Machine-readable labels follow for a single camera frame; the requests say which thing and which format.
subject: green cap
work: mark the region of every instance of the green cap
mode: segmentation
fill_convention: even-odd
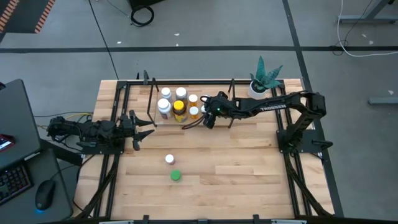
[[[181,178],[181,172],[179,170],[173,170],[170,173],[170,178],[174,181],[178,181]]]

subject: white pot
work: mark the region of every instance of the white pot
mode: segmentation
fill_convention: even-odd
[[[253,90],[253,88],[251,88],[253,82],[250,83],[249,88],[248,88],[248,96],[256,99],[256,100],[260,100],[260,99],[264,99],[265,95],[266,95],[266,90],[264,90],[262,93],[258,93],[256,91]]]

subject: white bottle cap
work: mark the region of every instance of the white bottle cap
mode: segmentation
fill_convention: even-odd
[[[158,106],[159,108],[161,108],[161,109],[166,109],[166,108],[169,106],[169,104],[170,104],[170,102],[169,102],[167,99],[165,99],[165,98],[160,99],[160,100],[157,102],[157,106]]]
[[[196,106],[192,106],[192,107],[189,109],[189,113],[192,114],[192,115],[196,115],[196,114],[199,113],[199,109],[198,109]]]
[[[185,96],[187,94],[187,90],[184,87],[180,87],[175,91],[177,96]]]
[[[170,94],[170,89],[169,88],[167,88],[167,87],[165,87],[165,88],[163,88],[162,89],[162,95],[164,95],[164,96],[167,96],[167,95],[169,95]]]
[[[171,154],[167,155],[165,159],[166,159],[166,162],[169,164],[174,162],[174,156]]]
[[[189,102],[194,103],[196,101],[198,101],[198,96],[196,96],[195,94],[189,96]]]

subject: computer mouse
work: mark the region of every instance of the computer mouse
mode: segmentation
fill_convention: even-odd
[[[54,190],[54,180],[45,180],[39,185],[35,197],[35,204],[37,209],[42,211],[48,209],[51,206],[54,196]]]

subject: white cable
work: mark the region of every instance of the white cable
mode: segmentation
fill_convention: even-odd
[[[378,56],[378,55],[392,55],[392,54],[398,54],[398,52],[390,52],[390,53],[384,53],[384,54],[369,54],[369,55],[353,55],[348,53],[348,51],[344,48],[343,44],[341,43],[340,40],[340,33],[339,33],[339,29],[340,29],[340,17],[343,13],[343,0],[341,0],[341,9],[340,9],[340,15],[338,16],[338,21],[337,21],[337,37],[338,37],[338,42],[341,45],[341,48],[349,55],[352,57],[370,57],[370,56]]]

